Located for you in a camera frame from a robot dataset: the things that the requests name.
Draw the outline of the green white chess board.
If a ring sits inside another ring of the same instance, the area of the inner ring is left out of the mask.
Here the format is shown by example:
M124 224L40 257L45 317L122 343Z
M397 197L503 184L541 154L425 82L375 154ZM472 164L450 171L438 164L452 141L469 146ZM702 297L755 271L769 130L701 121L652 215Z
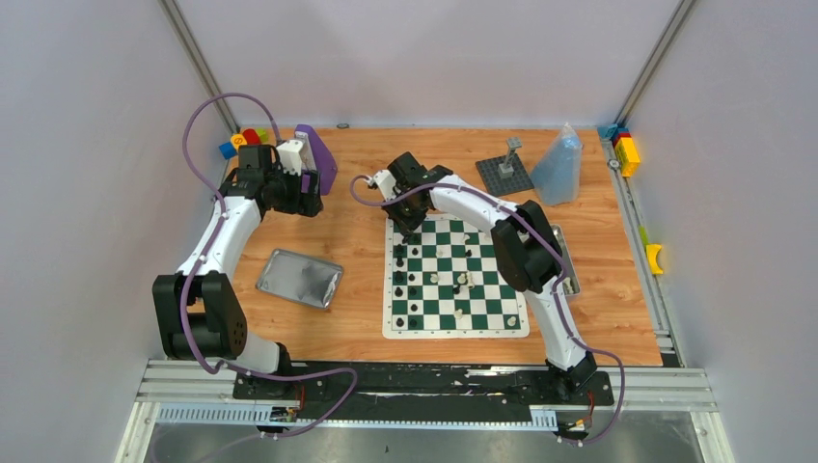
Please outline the green white chess board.
M384 338L530 334L524 295L499 273L489 235L451 214L428 215L409 236L391 219L385 225Z

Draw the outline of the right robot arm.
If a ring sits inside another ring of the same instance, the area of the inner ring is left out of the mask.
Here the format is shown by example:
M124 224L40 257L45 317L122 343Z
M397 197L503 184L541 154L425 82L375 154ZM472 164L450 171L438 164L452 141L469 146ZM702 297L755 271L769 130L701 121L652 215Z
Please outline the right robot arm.
M587 393L597 364L569 311L563 252L540 205L501 200L446 167L425 168L410 152L368 178L367 186L380 193L381 207L403 234L413 232L431 210L486 233L499 273L523 294L534 315L546 364L555 370L550 378L553 394L571 403Z

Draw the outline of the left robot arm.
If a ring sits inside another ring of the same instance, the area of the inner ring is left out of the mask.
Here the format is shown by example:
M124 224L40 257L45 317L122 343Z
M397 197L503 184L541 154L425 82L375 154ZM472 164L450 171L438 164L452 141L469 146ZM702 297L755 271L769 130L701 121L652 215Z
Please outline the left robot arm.
M159 275L152 297L165 354L176 360L229 362L259 372L273 398L288 396L295 372L284 346L249 330L232 287L245 245L270 210L314 217L323 207L321 174L305 164L298 139L278 146L243 145L237 165L217 189L213 214L190 257Z

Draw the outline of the silver metal tin box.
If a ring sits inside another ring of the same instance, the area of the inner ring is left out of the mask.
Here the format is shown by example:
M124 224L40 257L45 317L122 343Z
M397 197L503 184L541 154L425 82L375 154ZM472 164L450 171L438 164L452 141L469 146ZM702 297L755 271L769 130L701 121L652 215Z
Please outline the silver metal tin box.
M562 228L559 225L553 225L552 231L557 240L560 249L561 249L561 256L564 261L564 273L565 273L565 280L563 281L563 290L565 296L568 300L572 300L577 298L581 293L581 286L579 279L577 277L576 269L573 263L573 259L570 255L567 242L565 240Z

